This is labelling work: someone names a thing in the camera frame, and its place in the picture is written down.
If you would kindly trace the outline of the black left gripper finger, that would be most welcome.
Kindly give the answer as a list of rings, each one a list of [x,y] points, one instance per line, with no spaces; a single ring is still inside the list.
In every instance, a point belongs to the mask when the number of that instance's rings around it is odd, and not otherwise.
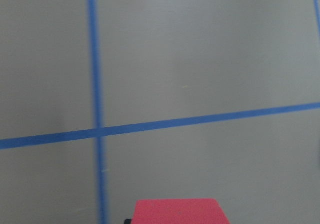
[[[125,221],[124,221],[124,224],[131,224],[132,223],[132,219],[126,219]]]

